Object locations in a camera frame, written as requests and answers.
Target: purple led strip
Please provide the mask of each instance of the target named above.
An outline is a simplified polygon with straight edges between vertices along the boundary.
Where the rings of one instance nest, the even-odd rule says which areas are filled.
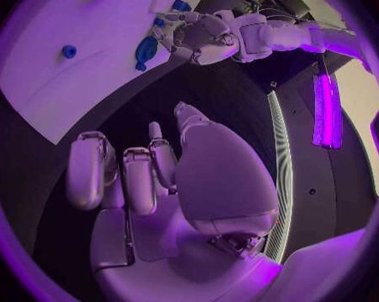
[[[343,131],[339,89],[327,74],[314,75],[315,124],[313,144],[340,149]]]

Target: black floor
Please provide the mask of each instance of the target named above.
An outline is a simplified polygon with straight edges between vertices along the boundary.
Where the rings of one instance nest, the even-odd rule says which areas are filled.
[[[276,153],[265,92],[243,68],[228,60],[216,65],[184,65],[162,77],[121,107],[100,128],[119,158],[126,148],[148,145],[148,124],[158,121],[177,155],[179,135],[174,106],[184,101],[243,137],[276,178]],[[72,208],[65,196],[64,175],[41,218],[34,259],[59,285],[82,301],[102,296],[89,266],[89,243],[95,211]]]

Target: purple light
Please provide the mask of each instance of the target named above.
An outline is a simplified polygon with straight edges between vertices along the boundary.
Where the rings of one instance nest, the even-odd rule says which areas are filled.
[[[313,144],[340,149],[343,122],[337,84],[326,74],[314,76],[313,82],[315,88]]]

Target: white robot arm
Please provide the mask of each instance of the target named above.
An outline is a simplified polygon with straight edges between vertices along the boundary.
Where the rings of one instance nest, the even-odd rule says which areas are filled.
[[[355,35],[346,30],[322,29],[313,21],[292,24],[268,20],[260,13],[235,18],[230,10],[213,15],[182,12],[162,16],[167,22],[179,23],[173,30],[169,27],[169,32],[154,26],[154,37],[168,51],[194,64],[213,64],[229,57],[251,62],[268,57],[274,50],[302,48],[307,52],[345,54],[360,59],[369,70]]]

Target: blue object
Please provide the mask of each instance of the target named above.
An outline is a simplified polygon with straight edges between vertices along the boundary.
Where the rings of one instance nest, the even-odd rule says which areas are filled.
[[[172,4],[172,8],[178,11],[190,11],[192,7],[185,1],[175,0]]]
[[[77,53],[77,48],[74,47],[73,45],[65,45],[62,47],[62,54],[66,58],[73,58],[76,56]]]
[[[166,25],[166,23],[164,22],[164,20],[160,19],[160,18],[156,18],[154,20],[154,24],[157,25],[158,27],[164,27]]]
[[[136,48],[136,69],[144,72],[146,70],[146,65],[144,64],[149,59],[152,59],[157,53],[158,41],[155,37],[148,36],[144,38],[139,46]]]

